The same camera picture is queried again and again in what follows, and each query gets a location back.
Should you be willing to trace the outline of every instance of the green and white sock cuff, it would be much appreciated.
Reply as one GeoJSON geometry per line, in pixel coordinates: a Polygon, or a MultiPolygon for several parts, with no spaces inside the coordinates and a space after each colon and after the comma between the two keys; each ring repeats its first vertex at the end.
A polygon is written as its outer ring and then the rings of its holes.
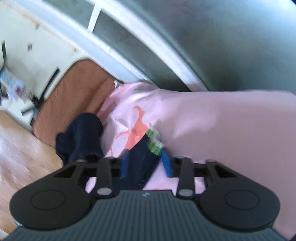
{"type": "Polygon", "coordinates": [[[150,138],[150,141],[148,143],[149,150],[153,154],[159,156],[160,153],[161,153],[161,150],[164,147],[164,145],[160,141],[160,134],[159,134],[159,132],[153,126],[151,126],[147,130],[146,135],[150,138]]]}

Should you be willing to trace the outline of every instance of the dark cloth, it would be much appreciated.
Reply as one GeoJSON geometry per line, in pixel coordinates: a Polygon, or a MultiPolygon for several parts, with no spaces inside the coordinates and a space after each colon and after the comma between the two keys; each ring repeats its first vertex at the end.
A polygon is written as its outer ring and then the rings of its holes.
{"type": "Polygon", "coordinates": [[[150,138],[145,134],[142,139],[127,152],[121,161],[121,178],[113,178],[113,188],[119,190],[142,190],[147,184],[160,157],[148,148],[150,138]]]}
{"type": "Polygon", "coordinates": [[[91,113],[83,113],[74,118],[65,133],[56,138],[56,153],[64,165],[85,159],[89,163],[103,157],[100,137],[103,125],[100,119],[91,113]]]}

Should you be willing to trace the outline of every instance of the window pane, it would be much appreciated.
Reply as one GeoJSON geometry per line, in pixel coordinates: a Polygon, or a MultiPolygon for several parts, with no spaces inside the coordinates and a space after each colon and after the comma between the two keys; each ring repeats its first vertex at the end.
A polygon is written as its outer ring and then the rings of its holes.
{"type": "Polygon", "coordinates": [[[44,0],[58,8],[86,28],[91,19],[94,6],[85,0],[44,0]]]}
{"type": "Polygon", "coordinates": [[[140,40],[101,12],[95,25],[96,36],[118,51],[161,88],[189,91],[188,87],[140,40]]]}

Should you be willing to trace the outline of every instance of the wooden floor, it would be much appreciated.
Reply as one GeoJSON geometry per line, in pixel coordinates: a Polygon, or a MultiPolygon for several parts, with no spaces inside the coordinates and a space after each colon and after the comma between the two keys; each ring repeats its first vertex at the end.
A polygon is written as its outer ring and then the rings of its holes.
{"type": "Polygon", "coordinates": [[[6,233],[15,229],[9,212],[12,195],[61,166],[54,148],[0,111],[0,229],[6,233]]]}

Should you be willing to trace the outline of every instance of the pink bedsheet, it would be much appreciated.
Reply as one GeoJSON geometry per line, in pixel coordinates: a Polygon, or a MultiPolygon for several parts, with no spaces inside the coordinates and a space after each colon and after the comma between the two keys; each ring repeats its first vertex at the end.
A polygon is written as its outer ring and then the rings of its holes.
{"type": "MultiPolygon", "coordinates": [[[[215,159],[274,191],[281,211],[274,228],[286,238],[296,232],[296,96],[281,91],[180,93],[147,83],[123,85],[104,102],[102,149],[119,156],[150,125],[174,156],[194,162],[215,159]]],[[[92,189],[90,180],[87,189],[92,189]]],[[[145,186],[176,191],[160,164],[145,186]]],[[[202,192],[196,179],[196,192],[202,192]]]]}

